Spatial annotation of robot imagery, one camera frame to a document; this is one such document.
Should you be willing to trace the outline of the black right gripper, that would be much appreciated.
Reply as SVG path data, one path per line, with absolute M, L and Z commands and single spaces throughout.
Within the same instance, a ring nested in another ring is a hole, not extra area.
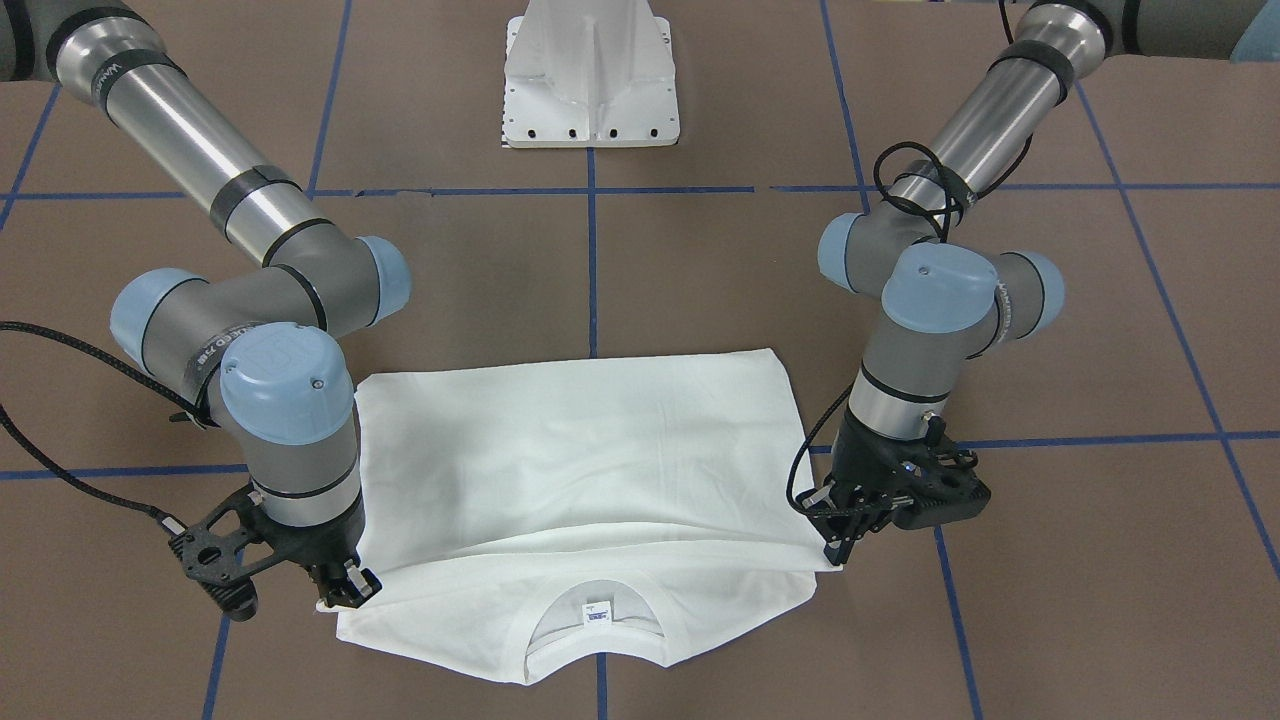
M 253 528 L 271 547 L 269 556 L 246 565 L 253 575 L 294 562 L 323 591 L 325 609 L 358 609 L 381 592 L 383 583 L 361 568 L 356 550 L 365 520 L 358 482 L 305 497 L 279 495 L 256 482 L 250 486 L 259 496 Z

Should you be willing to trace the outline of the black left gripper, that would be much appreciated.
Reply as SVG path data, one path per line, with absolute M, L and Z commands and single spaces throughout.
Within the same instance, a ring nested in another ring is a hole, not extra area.
M 845 565 L 861 537 L 882 530 L 897 509 L 910 503 L 901 491 L 906 479 L 901 462 L 911 469 L 910 461 L 927 448 L 960 448 L 945 432 L 945 419 L 927 413 L 923 437 L 892 439 L 844 411 L 832 469 L 818 489 L 806 492 L 806 515 L 826 539 L 824 553 L 833 566 Z

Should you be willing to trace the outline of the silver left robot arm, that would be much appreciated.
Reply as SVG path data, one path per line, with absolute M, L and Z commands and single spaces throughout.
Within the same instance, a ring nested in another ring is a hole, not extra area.
M 833 219 L 820 273 L 879 304 L 838 415 L 829 474 L 790 495 L 841 566 L 856 542 L 977 516 L 989 488 L 977 456 L 946 434 L 945 405 L 965 361 L 1030 337 L 1061 313 L 1061 272 L 1037 252 L 954 243 L 963 218 L 1012 173 L 1038 124 L 1112 56 L 1276 61 L 1275 1 L 1036 1 L 941 132 L 895 152 L 916 160 L 878 202 Z

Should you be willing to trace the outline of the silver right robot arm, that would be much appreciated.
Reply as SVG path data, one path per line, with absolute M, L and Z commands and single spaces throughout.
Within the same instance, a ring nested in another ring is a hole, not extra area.
M 9 416 L 5 432 L 67 484 L 155 521 L 184 574 L 232 620 L 255 615 L 255 575 L 282 562 L 307 573 L 326 609 L 370 601 L 381 583 L 357 551 L 365 528 L 358 427 L 339 338 L 408 302 L 403 254 L 384 238 L 347 234 L 321 214 L 122 1 L 5 1 L 3 79 L 49 82 L 97 108 L 256 265 L 224 281 L 177 268 L 133 279 L 110 311 L 123 357 L 42 325 L 3 323 L 96 357 L 197 427 L 232 436 L 248 479 L 205 518 L 184 523 L 99 489 L 54 462 Z

